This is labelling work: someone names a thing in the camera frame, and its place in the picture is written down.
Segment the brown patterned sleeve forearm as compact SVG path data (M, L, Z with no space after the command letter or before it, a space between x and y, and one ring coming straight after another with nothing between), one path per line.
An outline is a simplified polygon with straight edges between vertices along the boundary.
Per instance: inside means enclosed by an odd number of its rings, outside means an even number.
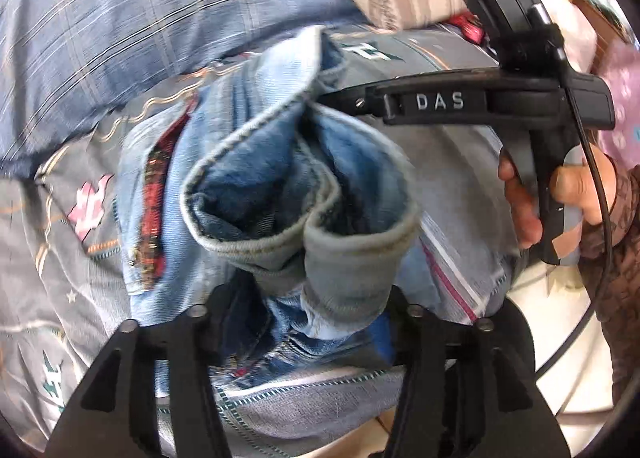
M639 368L639 169L619 163L610 213L613 267L596 314L612 357L612 397L618 402Z

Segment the person's right hand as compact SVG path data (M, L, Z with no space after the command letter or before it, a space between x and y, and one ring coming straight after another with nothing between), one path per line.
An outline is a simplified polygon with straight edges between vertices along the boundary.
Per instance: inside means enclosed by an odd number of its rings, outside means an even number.
M614 164L597 146L591 146L600 174L608 210L616 198L616 172ZM500 152L498 178L504 183L504 196L510 204L512 221L518 243L522 249L533 247L541 240L544 228L534 209L534 198L522 184L509 153ZM560 166L549 184L551 196L566 206L582 209L584 220L593 226L602 223L602 213L589 166Z

